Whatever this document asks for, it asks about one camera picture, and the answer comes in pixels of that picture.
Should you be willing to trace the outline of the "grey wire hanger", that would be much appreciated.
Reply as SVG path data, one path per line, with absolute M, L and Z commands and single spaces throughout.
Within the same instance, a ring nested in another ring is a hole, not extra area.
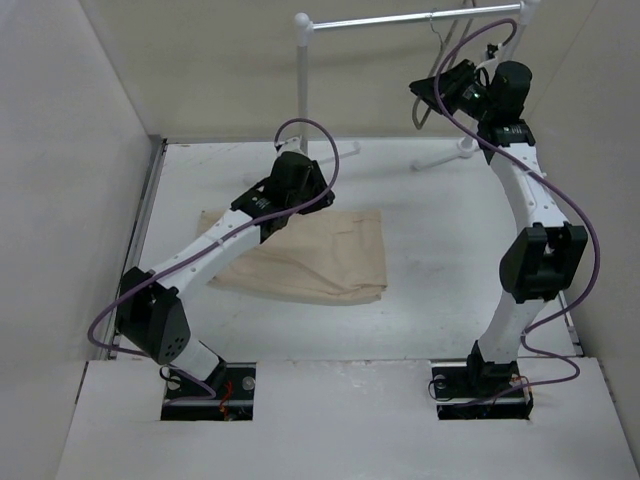
M 471 8 L 476 8 L 477 7 L 477 1 L 476 0 L 465 0 L 461 2 L 461 7 L 471 7 Z M 431 77 L 435 74 L 437 67 L 440 65 L 445 53 L 447 52 L 447 49 L 449 48 L 452 40 L 453 40 L 453 36 L 456 33 L 457 29 L 458 29 L 458 25 L 459 25 L 460 21 L 459 20 L 454 20 L 450 27 L 449 30 L 447 31 L 445 36 L 442 36 L 441 33 L 435 29 L 435 27 L 433 25 L 430 25 L 430 29 L 432 31 L 432 33 L 434 35 L 437 36 L 438 41 L 439 41 L 439 49 L 438 49 L 438 53 L 435 57 L 435 60 L 433 62 L 433 64 L 431 65 L 431 68 L 429 70 L 428 73 L 428 77 Z M 414 128 L 418 131 L 420 131 L 426 124 L 430 114 L 431 114 L 431 108 L 430 107 L 426 107 L 426 110 L 424 111 L 424 113 L 422 115 L 419 114 L 419 106 L 421 104 L 421 100 L 416 97 L 414 99 L 414 102 L 412 104 L 412 109 L 411 109 L 411 121 L 412 124 L 414 126 Z

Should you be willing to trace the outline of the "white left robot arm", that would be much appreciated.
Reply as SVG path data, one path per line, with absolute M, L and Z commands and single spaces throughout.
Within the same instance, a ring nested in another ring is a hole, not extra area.
M 216 397 L 226 363 L 192 334 L 186 299 L 285 228 L 291 216 L 327 208 L 334 198 L 317 161 L 294 151 L 280 154 L 269 176 L 181 252 L 150 271 L 134 267 L 123 276 L 118 332 L 156 364 L 180 370 L 200 397 Z

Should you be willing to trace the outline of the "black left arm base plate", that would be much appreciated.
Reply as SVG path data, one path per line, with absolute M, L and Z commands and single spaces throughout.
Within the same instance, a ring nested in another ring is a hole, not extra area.
M 230 363 L 206 389 L 176 369 L 162 367 L 165 383 L 162 421 L 252 421 L 257 368 L 255 363 Z

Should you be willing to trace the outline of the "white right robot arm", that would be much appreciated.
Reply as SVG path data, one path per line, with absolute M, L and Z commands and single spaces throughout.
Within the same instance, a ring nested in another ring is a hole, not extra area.
M 493 73 L 463 60 L 440 77 L 410 83 L 410 91 L 439 114 L 461 111 L 477 123 L 479 145 L 514 215 L 517 237 L 499 264 L 502 294 L 489 327 L 463 367 L 436 367 L 439 399 L 490 397 L 511 385 L 525 329 L 567 289 L 588 234 L 569 222 L 539 183 L 533 133 L 522 119 L 533 79 L 522 63 L 504 61 Z

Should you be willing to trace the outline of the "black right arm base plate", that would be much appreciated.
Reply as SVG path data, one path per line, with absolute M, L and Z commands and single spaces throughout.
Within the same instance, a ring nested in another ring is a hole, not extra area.
M 533 395 L 516 362 L 472 369 L 467 361 L 431 364 L 428 393 L 439 420 L 528 420 Z

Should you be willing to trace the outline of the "beige trousers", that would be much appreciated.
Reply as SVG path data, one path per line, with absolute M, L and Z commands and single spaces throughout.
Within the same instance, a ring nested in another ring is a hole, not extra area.
M 320 305 L 377 301 L 388 287 L 381 211 L 326 209 L 293 216 L 208 286 Z

